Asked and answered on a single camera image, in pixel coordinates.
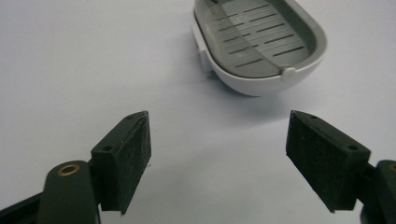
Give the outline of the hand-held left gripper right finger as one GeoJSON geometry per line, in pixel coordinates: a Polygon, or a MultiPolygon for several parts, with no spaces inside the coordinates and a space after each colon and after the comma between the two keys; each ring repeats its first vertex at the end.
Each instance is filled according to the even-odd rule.
{"type": "Polygon", "coordinates": [[[286,154],[331,212],[354,208],[367,147],[317,116],[292,110],[286,154]]]}

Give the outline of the white drain basket with grey insert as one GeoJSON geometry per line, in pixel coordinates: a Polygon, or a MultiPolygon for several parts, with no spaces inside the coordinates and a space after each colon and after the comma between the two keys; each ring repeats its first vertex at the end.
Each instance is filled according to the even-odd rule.
{"type": "Polygon", "coordinates": [[[324,58],[327,37],[296,0],[194,0],[202,67],[249,96],[286,90],[324,58]]]}

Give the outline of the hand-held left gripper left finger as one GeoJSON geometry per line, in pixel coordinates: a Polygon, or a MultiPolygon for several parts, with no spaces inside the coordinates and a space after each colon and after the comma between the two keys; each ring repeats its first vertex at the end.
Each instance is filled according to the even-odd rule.
{"type": "Polygon", "coordinates": [[[101,209],[124,215],[151,157],[149,112],[123,118],[91,154],[101,209]]]}

